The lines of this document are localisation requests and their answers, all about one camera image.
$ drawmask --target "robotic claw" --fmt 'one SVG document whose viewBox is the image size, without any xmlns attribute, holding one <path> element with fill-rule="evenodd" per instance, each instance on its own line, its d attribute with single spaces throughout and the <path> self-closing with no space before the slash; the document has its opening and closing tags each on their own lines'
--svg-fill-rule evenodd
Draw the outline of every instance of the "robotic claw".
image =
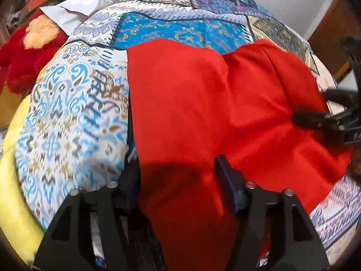
<svg viewBox="0 0 361 271">
<path fill-rule="evenodd" d="M 361 37 L 348 37 L 342 46 L 353 66 L 361 90 Z M 361 143 L 360 95 L 358 92 L 332 90 L 323 93 L 326 101 L 333 101 L 347 109 L 337 115 L 313 111 L 296 111 L 293 122 L 303 128 L 320 130 L 326 141 L 335 145 Z M 220 179 L 225 200 L 240 220 L 237 235 L 226 271 L 346 271 L 361 266 L 361 233 L 341 259 L 334 265 L 329 262 L 322 243 L 308 215 L 290 189 L 282 193 L 264 190 L 245 180 L 242 173 L 233 169 L 224 155 L 217 156 L 214 170 Z M 73 189 L 51 222 L 39 247 L 34 268 L 42 271 L 93 271 L 139 270 L 137 250 L 131 242 L 134 230 L 129 228 L 128 241 L 118 217 L 143 221 L 142 227 L 151 228 L 137 210 L 140 188 L 140 167 L 131 161 L 118 181 L 113 181 L 95 192 Z M 99 217 L 102 248 L 107 268 L 95 264 L 90 212 Z M 270 229 L 268 263 L 258 267 L 259 254 L 266 221 Z M 149 242 L 155 270 L 165 270 L 160 246 L 154 237 Z"/>
<path fill-rule="evenodd" d="M 354 70 L 358 90 L 361 91 L 361 37 L 350 36 L 341 41 L 350 65 Z M 328 89 L 323 93 L 326 101 L 343 105 L 347 109 L 339 114 L 296 111 L 292 121 L 299 127 L 319 130 L 326 141 L 334 145 L 361 143 L 361 106 L 359 92 Z"/>
<path fill-rule="evenodd" d="M 226 201 L 240 219 L 227 271 L 320 271 L 329 266 L 318 234 L 292 190 L 270 192 L 246 181 L 224 155 L 216 157 L 214 167 Z M 139 270 L 135 250 L 117 223 L 119 215 L 136 211 L 139 177 L 138 162 L 131 161 L 117 182 L 95 192 L 73 189 L 45 233 L 34 266 L 42 271 Z M 99 216 L 107 269 L 95 265 L 90 212 Z M 257 268 L 266 218 L 270 253 L 268 264 Z"/>
</svg>

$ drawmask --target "red plush fur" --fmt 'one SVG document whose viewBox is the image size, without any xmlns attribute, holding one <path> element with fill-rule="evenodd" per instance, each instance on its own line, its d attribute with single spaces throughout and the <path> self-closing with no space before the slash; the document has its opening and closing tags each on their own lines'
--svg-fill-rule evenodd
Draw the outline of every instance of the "red plush fur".
<svg viewBox="0 0 361 271">
<path fill-rule="evenodd" d="M 43 15 L 43 12 L 38 10 L 29 22 L 40 15 Z M 29 23 L 17 29 L 0 49 L 0 91 L 5 82 L 14 93 L 24 93 L 32 88 L 41 69 L 68 38 L 59 30 L 56 38 L 42 48 L 25 49 L 23 40 L 28 26 Z"/>
</svg>

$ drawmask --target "bed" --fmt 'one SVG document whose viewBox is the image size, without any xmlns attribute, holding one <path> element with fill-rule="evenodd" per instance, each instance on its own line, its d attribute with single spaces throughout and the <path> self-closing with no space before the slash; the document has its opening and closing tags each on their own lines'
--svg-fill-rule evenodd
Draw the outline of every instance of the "bed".
<svg viewBox="0 0 361 271">
<path fill-rule="evenodd" d="M 114 0 L 75 28 L 40 72 L 2 146 L 0 226 L 27 264 L 32 264 L 44 231 L 69 191 L 76 187 L 94 190 L 116 180 L 129 150 L 136 154 L 126 143 L 129 86 L 124 50 L 159 38 L 210 48 L 221 55 L 267 39 L 299 57 L 320 91 L 336 87 L 308 42 L 254 0 Z M 116 61 L 110 60 L 110 53 L 118 54 Z M 95 76 L 93 66 L 99 62 L 108 71 L 104 72 L 103 92 L 112 122 L 105 121 L 96 129 L 113 138 L 111 149 L 96 141 L 92 119 L 83 117 L 81 123 L 77 118 L 89 105 L 84 95 Z M 70 80 L 62 81 L 66 73 Z M 68 100 L 67 93 L 72 94 Z M 328 107 L 333 114 L 343 109 L 334 103 Z M 51 118 L 51 125 L 43 117 Z M 87 138 L 72 138 L 77 129 L 86 130 Z M 0 142 L 3 135 L 5 131 L 0 132 Z M 103 160 L 105 166 L 88 166 L 89 156 Z M 337 260 L 359 226 L 360 192 L 345 172 L 310 214 L 330 263 Z M 101 264 L 96 219 L 92 223 L 93 247 Z"/>
</svg>

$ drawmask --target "yellow fabric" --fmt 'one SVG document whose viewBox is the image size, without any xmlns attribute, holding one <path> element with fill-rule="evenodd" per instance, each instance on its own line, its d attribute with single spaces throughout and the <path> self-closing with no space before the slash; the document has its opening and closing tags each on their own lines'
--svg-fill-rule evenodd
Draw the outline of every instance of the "yellow fabric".
<svg viewBox="0 0 361 271">
<path fill-rule="evenodd" d="M 40 71 L 37 81 L 41 80 L 41 76 L 48 65 L 49 63 Z M 19 257 L 25 263 L 32 265 L 43 239 L 44 231 L 24 200 L 14 162 L 15 145 L 19 139 L 29 107 L 30 95 L 21 102 L 16 110 L 4 140 L 3 154 L 0 159 L 0 228 Z"/>
<path fill-rule="evenodd" d="M 6 84 L 4 85 L 4 88 L 0 93 L 0 127 L 5 127 L 10 124 L 10 121 L 22 99 L 23 95 L 12 93 L 8 86 Z"/>
</svg>

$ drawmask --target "bolt head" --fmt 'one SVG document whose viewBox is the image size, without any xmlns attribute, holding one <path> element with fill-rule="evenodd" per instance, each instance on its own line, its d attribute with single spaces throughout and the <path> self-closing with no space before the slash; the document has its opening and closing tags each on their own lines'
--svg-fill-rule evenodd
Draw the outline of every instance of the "bolt head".
<svg viewBox="0 0 361 271">
<path fill-rule="evenodd" d="M 116 188 L 117 186 L 119 185 L 118 181 L 111 181 L 109 182 L 106 187 L 109 188 L 109 189 L 114 189 Z"/>
<path fill-rule="evenodd" d="M 295 193 L 294 193 L 292 190 L 290 190 L 290 189 L 285 189 L 284 193 L 285 193 L 286 196 L 293 196 L 293 195 L 295 194 Z"/>
<path fill-rule="evenodd" d="M 76 196 L 80 193 L 80 190 L 79 189 L 72 189 L 69 193 L 69 195 L 71 196 Z"/>
<path fill-rule="evenodd" d="M 249 189 L 255 189 L 257 187 L 257 184 L 255 184 L 253 181 L 247 181 L 245 185 Z"/>
</svg>

